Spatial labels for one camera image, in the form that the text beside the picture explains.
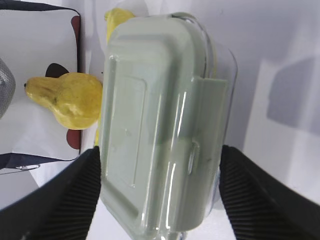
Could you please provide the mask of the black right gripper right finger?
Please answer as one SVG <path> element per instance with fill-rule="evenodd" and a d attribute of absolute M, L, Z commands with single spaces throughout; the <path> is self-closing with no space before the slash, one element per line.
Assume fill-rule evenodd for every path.
<path fill-rule="evenodd" d="M 318 240 L 320 206 L 224 145 L 219 193 L 238 240 Z"/>

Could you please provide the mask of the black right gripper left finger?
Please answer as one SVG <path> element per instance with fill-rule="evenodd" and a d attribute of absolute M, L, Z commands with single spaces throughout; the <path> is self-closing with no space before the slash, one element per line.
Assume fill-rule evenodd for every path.
<path fill-rule="evenodd" d="M 83 152 L 42 187 L 0 211 L 2 240 L 85 240 L 101 191 L 100 151 Z"/>

